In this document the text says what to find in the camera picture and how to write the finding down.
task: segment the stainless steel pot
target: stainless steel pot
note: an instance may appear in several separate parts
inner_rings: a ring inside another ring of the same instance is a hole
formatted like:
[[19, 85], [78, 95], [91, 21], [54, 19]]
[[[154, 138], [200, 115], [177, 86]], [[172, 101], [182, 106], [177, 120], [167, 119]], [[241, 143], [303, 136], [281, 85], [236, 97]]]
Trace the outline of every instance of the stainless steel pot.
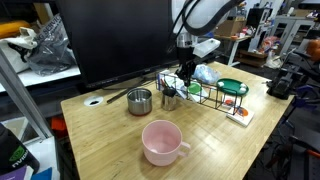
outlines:
[[135, 88], [128, 92], [128, 109], [133, 115], [145, 115], [152, 110], [152, 93], [145, 88]]

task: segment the wire dish rack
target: wire dish rack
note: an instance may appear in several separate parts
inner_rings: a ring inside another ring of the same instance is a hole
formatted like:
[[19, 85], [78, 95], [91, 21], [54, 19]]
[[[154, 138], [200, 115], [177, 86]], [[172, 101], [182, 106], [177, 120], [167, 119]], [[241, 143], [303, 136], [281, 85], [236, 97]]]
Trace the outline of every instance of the wire dish rack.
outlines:
[[224, 88], [224, 91], [232, 92], [233, 95], [230, 96], [222, 92], [222, 88], [216, 85], [205, 84], [196, 79], [192, 79], [190, 84], [188, 88], [185, 87], [183, 81], [173, 73], [156, 74], [156, 88], [159, 91], [172, 88], [176, 90], [176, 96], [182, 99], [232, 115], [241, 107], [242, 96], [236, 90]]

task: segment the small metal cup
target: small metal cup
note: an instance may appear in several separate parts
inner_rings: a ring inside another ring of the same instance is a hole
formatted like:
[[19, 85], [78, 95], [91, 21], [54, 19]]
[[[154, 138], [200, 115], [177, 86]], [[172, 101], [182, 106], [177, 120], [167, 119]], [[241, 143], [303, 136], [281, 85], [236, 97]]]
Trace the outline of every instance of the small metal cup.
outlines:
[[176, 90], [164, 89], [162, 91], [161, 108], [166, 111], [172, 111], [176, 108]]
[[145, 88], [135, 88], [128, 92], [128, 109], [133, 115], [142, 116], [152, 110], [152, 93]]

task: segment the pink mug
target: pink mug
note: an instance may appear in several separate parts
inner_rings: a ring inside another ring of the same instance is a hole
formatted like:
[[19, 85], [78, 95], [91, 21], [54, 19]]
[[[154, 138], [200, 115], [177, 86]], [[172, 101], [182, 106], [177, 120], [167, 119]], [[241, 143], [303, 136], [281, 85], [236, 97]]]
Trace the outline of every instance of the pink mug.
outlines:
[[180, 129], [170, 121], [156, 120], [148, 124], [142, 132], [144, 155], [156, 166], [167, 166], [173, 163], [178, 155], [187, 157], [190, 145], [182, 141]]

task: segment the mug handle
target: mug handle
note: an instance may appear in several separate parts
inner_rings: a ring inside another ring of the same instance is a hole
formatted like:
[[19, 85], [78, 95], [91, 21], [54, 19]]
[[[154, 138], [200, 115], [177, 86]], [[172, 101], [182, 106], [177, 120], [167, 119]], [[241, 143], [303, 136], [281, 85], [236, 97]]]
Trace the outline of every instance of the mug handle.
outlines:
[[190, 149], [191, 149], [190, 144], [188, 144], [188, 143], [186, 143], [186, 142], [181, 142], [181, 146], [187, 148], [188, 151], [187, 151], [187, 152], [179, 151], [178, 154], [179, 154], [180, 156], [182, 156], [182, 157], [188, 157], [189, 151], [190, 151]]

